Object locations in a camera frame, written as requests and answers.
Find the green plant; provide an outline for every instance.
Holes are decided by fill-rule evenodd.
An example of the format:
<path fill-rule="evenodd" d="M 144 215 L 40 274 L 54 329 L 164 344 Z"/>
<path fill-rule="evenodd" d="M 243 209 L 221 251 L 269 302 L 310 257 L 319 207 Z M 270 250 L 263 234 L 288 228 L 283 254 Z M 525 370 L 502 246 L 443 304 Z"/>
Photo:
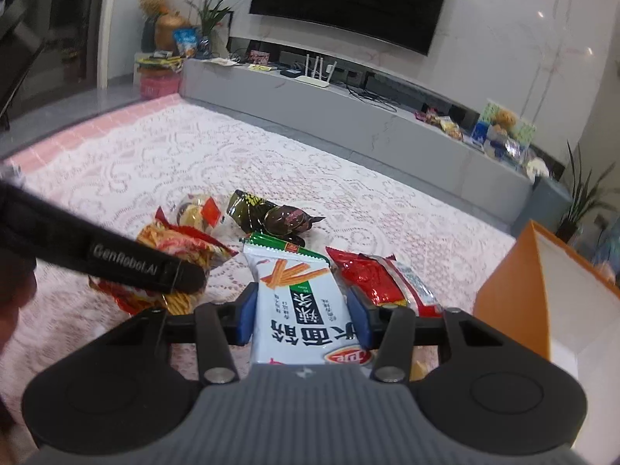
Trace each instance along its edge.
<path fill-rule="evenodd" d="M 213 7 L 214 1 L 215 0 L 205 0 L 202 9 L 194 3 L 190 2 L 189 0 L 185 1 L 187 5 L 189 5 L 190 7 L 195 9 L 196 12 L 198 12 L 203 36 L 208 36 L 215 27 L 215 25 L 220 22 L 228 12 L 231 11 L 230 7 L 220 8 L 224 0 L 219 0 Z"/>
<path fill-rule="evenodd" d="M 585 181 L 582 181 L 582 159 L 581 159 L 581 148 L 579 148 L 579 144 L 577 144 L 577 161 L 579 163 L 579 176 L 577 176 L 577 171 L 575 169 L 575 158 L 573 156 L 573 151 L 570 148 L 570 144 L 566 142 L 568 145 L 568 155 L 570 156 L 570 169 L 573 174 L 573 203 L 570 205 L 570 209 L 564 218 L 564 222 L 572 222 L 573 224 L 577 224 L 579 220 L 581 220 L 584 215 L 593 209 L 605 209 L 607 211 L 615 211 L 618 209 L 614 205 L 610 205 L 610 203 L 606 203 L 603 201 L 603 198 L 611 195 L 620 193 L 620 188 L 603 188 L 601 187 L 601 182 L 612 172 L 613 168 L 616 167 L 616 163 L 613 162 L 610 164 L 605 171 L 602 172 L 601 176 L 594 182 L 594 185 L 590 188 L 590 180 L 592 178 L 592 169 L 588 172 L 588 177 Z"/>

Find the marble wall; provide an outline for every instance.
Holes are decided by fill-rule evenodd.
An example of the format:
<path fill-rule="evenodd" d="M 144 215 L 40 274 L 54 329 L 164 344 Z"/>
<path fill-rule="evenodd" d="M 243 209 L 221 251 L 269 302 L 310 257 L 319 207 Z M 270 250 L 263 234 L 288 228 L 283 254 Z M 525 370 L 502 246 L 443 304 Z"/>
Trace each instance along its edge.
<path fill-rule="evenodd" d="M 611 38 L 611 46 L 607 64 L 603 73 L 601 87 L 592 107 L 592 113 L 585 125 L 579 147 L 582 152 L 584 174 L 592 169 L 592 177 L 599 177 L 612 162 L 617 165 L 603 182 L 607 188 L 620 189 L 620 131 L 618 131 L 618 101 L 620 100 L 620 76 L 618 75 L 618 63 L 620 59 L 620 12 L 616 15 L 616 27 Z M 572 174 L 566 172 L 565 180 L 572 184 Z M 611 194 L 604 199 L 616 206 L 620 211 L 620 195 Z M 594 217 L 600 211 L 592 212 L 589 217 Z"/>
<path fill-rule="evenodd" d="M 596 97 L 619 0 L 445 0 L 428 56 L 319 24 L 250 15 L 250 1 L 232 2 L 232 35 L 342 57 L 477 111 L 491 98 L 534 122 L 534 143 L 565 161 L 566 140 L 579 140 Z"/>

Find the white wall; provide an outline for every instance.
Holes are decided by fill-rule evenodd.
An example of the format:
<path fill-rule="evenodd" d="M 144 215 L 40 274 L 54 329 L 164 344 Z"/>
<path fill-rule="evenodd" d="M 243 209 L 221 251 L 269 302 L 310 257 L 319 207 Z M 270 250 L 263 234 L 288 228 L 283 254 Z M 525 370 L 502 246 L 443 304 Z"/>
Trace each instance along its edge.
<path fill-rule="evenodd" d="M 98 58 L 100 86 L 106 86 L 107 79 L 133 72 L 144 24 L 138 0 L 103 0 Z"/>
<path fill-rule="evenodd" d="M 336 55 L 477 111 L 492 98 L 537 124 L 535 143 L 565 160 L 565 141 L 579 140 L 598 91 L 619 0 L 446 0 L 428 57 L 348 31 L 249 15 L 250 1 L 232 1 L 233 36 Z"/>
<path fill-rule="evenodd" d="M 611 39 L 610 52 L 603 73 L 601 86 L 594 101 L 590 118 L 579 141 L 584 163 L 584 173 L 592 169 L 593 177 L 598 177 L 612 162 L 617 167 L 603 182 L 607 187 L 620 187 L 620 12 L 616 16 L 616 26 Z M 572 183 L 570 173 L 567 180 Z M 620 209 L 620 195 L 605 199 Z"/>

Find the potted plant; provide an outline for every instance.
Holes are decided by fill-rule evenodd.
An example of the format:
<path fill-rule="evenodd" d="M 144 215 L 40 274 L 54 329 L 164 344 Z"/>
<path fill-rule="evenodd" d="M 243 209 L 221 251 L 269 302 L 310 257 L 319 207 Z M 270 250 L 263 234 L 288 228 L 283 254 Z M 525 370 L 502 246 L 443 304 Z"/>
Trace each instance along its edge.
<path fill-rule="evenodd" d="M 579 170 L 575 169 L 575 159 L 573 151 L 568 145 L 568 155 L 570 156 L 570 169 L 573 175 L 572 197 L 573 202 L 568 209 L 568 213 L 564 216 L 562 223 L 557 228 L 556 236 L 559 237 L 565 243 L 575 234 L 577 225 L 589 211 L 593 209 L 604 209 L 607 211 L 617 212 L 618 209 L 610 203 L 606 203 L 603 199 L 611 194 L 620 193 L 620 188 L 603 188 L 601 182 L 612 172 L 616 167 L 616 163 L 610 164 L 601 176 L 590 187 L 590 180 L 592 178 L 592 169 L 588 172 L 588 177 L 585 181 L 582 181 L 582 158 L 581 148 L 577 144 L 577 162 L 579 164 Z"/>
<path fill-rule="evenodd" d="M 203 54 L 210 54 L 212 47 L 213 28 L 220 22 L 226 14 L 231 11 L 231 7 L 222 7 L 224 0 L 205 0 L 202 9 L 194 3 L 186 0 L 185 3 L 192 7 L 200 17 L 200 31 L 202 40 L 198 44 L 198 50 Z"/>

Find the red snack bag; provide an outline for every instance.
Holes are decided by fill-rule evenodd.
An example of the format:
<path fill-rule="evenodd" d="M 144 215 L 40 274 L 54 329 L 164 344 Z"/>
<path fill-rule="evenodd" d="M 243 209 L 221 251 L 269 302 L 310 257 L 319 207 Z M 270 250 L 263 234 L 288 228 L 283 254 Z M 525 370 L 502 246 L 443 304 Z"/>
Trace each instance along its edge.
<path fill-rule="evenodd" d="M 325 249 L 345 281 L 362 289 L 375 306 L 397 304 L 410 306 L 418 316 L 441 316 L 441 306 L 433 293 L 410 267 L 394 256 L 355 254 L 329 246 Z"/>
<path fill-rule="evenodd" d="M 205 274 L 237 254 L 215 238 L 190 226 L 175 226 L 166 220 L 161 208 L 157 209 L 155 221 L 144 226 L 137 241 L 156 250 L 174 255 L 199 265 Z M 162 306 L 173 315 L 191 313 L 199 294 L 174 291 L 162 294 L 121 285 L 101 278 L 89 277 L 89 286 L 111 295 L 117 305 L 129 314 L 136 314 L 148 307 Z"/>

